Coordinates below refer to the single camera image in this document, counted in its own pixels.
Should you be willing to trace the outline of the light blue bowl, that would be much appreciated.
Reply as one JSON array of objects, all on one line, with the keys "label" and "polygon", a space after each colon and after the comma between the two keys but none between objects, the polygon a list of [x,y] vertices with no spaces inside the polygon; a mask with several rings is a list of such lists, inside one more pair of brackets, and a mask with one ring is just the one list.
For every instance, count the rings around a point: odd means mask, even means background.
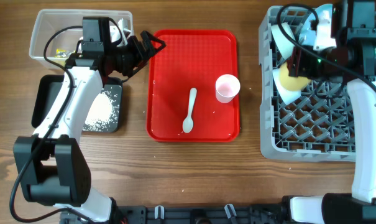
[{"label": "light blue bowl", "polygon": [[282,87],[282,84],[280,83],[280,69],[273,70],[272,76],[273,76],[273,80],[275,82],[275,86],[277,88],[278,94],[280,95],[284,104],[289,105],[301,97],[300,90],[290,91]]}]

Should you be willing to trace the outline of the white rice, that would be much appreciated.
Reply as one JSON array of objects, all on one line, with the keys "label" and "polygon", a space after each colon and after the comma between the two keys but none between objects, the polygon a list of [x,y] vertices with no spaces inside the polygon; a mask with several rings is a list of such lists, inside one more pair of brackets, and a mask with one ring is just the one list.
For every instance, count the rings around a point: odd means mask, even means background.
[{"label": "white rice", "polygon": [[106,85],[95,98],[83,131],[113,133],[118,130],[122,86]]}]

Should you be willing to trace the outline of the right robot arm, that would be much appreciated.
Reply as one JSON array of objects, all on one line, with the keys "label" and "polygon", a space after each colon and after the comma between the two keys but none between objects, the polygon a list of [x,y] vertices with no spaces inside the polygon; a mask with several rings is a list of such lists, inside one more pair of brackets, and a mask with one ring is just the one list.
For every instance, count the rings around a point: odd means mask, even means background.
[{"label": "right robot arm", "polygon": [[342,81],[354,115],[355,173],[351,192],[288,197],[297,223],[376,223],[376,25],[374,1],[342,1],[332,7],[334,47],[294,43],[287,60],[292,78]]}]

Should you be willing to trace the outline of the light blue plate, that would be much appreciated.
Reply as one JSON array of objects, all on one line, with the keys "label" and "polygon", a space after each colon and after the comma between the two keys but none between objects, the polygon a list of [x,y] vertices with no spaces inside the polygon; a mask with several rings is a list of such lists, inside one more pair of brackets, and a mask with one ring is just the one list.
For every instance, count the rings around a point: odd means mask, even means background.
[{"label": "light blue plate", "polygon": [[[319,21],[331,20],[332,4],[323,4],[315,9]],[[315,20],[315,16],[311,13],[305,20],[299,35],[299,43],[301,45],[313,46],[315,43],[316,32],[311,29],[311,21]]]}]

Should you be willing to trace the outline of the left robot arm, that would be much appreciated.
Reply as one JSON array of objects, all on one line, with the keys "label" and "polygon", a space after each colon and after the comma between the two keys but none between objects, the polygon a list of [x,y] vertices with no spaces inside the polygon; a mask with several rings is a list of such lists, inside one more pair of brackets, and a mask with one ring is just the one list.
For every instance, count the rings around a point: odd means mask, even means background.
[{"label": "left robot arm", "polygon": [[26,201],[53,206],[88,223],[125,223],[116,201],[94,189],[79,141],[95,98],[112,72],[132,77],[166,46],[143,31],[126,45],[112,42],[108,31],[86,31],[62,66],[64,80],[47,117],[29,137],[13,146],[18,176],[9,199],[12,216],[18,190]]}]

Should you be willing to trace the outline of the mint green bowl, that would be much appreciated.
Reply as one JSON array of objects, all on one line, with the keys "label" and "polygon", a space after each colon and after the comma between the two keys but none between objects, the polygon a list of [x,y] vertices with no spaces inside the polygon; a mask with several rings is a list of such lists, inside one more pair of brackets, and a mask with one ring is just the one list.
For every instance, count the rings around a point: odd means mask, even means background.
[{"label": "mint green bowl", "polygon": [[282,58],[286,60],[291,57],[295,46],[283,35],[277,24],[271,27],[271,33]]}]

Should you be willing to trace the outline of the yellow plastic cup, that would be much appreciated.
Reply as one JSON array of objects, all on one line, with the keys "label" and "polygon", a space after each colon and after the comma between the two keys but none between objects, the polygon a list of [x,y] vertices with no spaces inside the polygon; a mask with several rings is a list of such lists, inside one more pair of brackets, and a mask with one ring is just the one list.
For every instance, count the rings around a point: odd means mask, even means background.
[{"label": "yellow plastic cup", "polygon": [[291,77],[288,69],[288,64],[285,62],[280,67],[279,81],[282,87],[289,91],[300,91],[311,83],[311,80],[306,77]]}]

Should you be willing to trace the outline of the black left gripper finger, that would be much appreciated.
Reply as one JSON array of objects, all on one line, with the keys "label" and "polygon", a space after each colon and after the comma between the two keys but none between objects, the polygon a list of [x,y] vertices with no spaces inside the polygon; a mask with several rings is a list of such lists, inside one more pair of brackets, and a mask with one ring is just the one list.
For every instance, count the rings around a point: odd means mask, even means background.
[{"label": "black left gripper finger", "polygon": [[148,63],[148,60],[141,60],[137,65],[129,66],[125,71],[127,78],[132,78],[137,72],[142,70]]},{"label": "black left gripper finger", "polygon": [[167,46],[163,40],[158,39],[146,30],[142,31],[140,36],[144,48],[144,53],[142,54],[143,60],[151,59]]}]

